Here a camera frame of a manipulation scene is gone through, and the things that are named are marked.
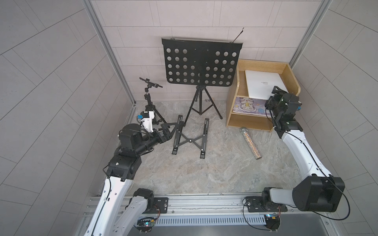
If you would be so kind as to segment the silver laptop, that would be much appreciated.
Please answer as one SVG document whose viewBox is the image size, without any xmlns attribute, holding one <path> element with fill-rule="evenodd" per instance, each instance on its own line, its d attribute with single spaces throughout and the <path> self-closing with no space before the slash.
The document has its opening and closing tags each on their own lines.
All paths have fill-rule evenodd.
<svg viewBox="0 0 378 236">
<path fill-rule="evenodd" d="M 278 73 L 246 70 L 245 75 L 249 98 L 267 100 L 274 86 L 287 91 Z"/>
</svg>

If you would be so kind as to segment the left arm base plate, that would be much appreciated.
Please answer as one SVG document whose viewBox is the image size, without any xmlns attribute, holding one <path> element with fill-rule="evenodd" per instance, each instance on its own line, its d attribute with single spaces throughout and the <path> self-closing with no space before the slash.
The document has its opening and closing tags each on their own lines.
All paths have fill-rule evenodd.
<svg viewBox="0 0 378 236">
<path fill-rule="evenodd" d="M 154 203 L 151 209 L 147 209 L 143 214 L 166 214 L 168 209 L 169 198 L 158 197 L 154 199 Z"/>
</svg>

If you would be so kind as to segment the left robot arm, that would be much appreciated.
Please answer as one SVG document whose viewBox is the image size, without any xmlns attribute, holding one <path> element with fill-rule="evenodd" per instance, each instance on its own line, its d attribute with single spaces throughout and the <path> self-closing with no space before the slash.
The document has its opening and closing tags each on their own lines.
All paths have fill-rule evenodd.
<svg viewBox="0 0 378 236">
<path fill-rule="evenodd" d="M 125 211 L 118 214 L 142 163 L 141 157 L 152 152 L 154 146 L 169 141 L 178 126 L 177 123 L 163 123 L 160 129 L 148 132 L 139 124 L 127 124 L 120 130 L 121 143 L 106 166 L 103 193 L 85 235 L 126 236 L 142 213 L 154 207 L 153 191 L 139 189 Z"/>
</svg>

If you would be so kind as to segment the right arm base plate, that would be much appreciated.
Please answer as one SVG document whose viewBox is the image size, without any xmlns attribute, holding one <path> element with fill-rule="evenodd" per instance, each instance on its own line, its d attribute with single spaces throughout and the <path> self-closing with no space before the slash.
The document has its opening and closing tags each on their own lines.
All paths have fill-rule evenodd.
<svg viewBox="0 0 378 236">
<path fill-rule="evenodd" d="M 248 209 L 248 212 L 287 212 L 286 205 L 277 204 L 266 200 L 262 196 L 249 196 L 244 199 L 243 205 Z"/>
</svg>

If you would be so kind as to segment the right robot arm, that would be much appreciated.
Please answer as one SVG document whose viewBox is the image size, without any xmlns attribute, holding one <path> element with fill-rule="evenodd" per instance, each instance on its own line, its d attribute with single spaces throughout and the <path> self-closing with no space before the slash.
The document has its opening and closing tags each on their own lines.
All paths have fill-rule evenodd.
<svg viewBox="0 0 378 236">
<path fill-rule="evenodd" d="M 335 212 L 345 183 L 322 164 L 308 143 L 303 128 L 294 118 L 301 106 L 298 96 L 278 86 L 265 103 L 278 137 L 286 144 L 300 170 L 302 181 L 294 189 L 265 188 L 267 202 L 294 206 L 300 211 Z"/>
</svg>

